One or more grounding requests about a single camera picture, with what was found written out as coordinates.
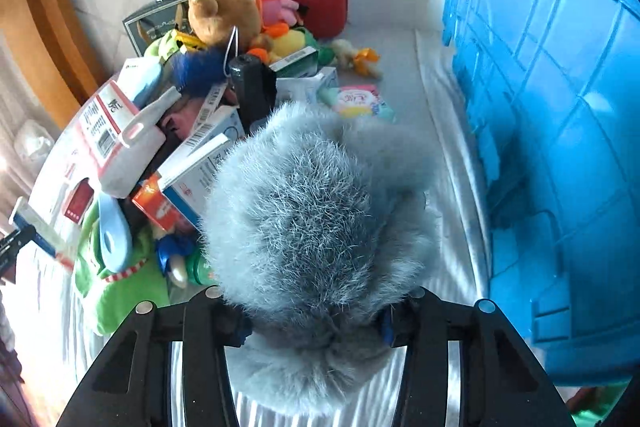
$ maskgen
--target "black cylindrical object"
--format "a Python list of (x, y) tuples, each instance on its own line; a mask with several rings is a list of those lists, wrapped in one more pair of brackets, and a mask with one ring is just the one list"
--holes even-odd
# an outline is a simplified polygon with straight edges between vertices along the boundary
[(276, 74), (254, 55), (239, 55), (229, 62), (231, 85), (238, 97), (245, 133), (251, 124), (267, 118), (276, 103)]

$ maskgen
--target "brown plush toy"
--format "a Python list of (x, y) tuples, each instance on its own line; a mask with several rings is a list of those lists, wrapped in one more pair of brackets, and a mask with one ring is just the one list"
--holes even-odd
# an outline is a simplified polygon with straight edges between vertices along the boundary
[(255, 0), (189, 0), (189, 22), (208, 46), (226, 47), (233, 27), (238, 28), (240, 52), (265, 47), (260, 37), (262, 19)]

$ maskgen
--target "pink and yellow package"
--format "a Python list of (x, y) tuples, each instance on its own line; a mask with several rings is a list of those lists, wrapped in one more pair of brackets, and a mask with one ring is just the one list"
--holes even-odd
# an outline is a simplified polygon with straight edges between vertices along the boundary
[(378, 88), (372, 84), (321, 89), (318, 99), (346, 118), (365, 115), (389, 121), (396, 118), (393, 109), (386, 105)]

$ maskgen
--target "pink plush toy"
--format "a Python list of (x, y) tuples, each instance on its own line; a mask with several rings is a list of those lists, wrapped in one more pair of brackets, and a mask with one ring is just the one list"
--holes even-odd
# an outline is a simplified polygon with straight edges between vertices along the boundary
[(262, 26), (286, 22), (294, 26), (300, 22), (297, 14), (300, 4), (292, 0), (255, 0), (262, 16)]

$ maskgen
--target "green plush toy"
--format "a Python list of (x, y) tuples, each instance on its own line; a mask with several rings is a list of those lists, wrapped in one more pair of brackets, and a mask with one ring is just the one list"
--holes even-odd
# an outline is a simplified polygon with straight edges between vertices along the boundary
[(151, 229), (143, 227), (133, 239), (131, 266), (114, 274), (100, 254), (98, 205), (92, 204), (82, 222), (74, 285), (82, 301), (85, 323), (98, 335), (110, 335), (141, 301), (169, 305), (166, 280), (160, 271)]

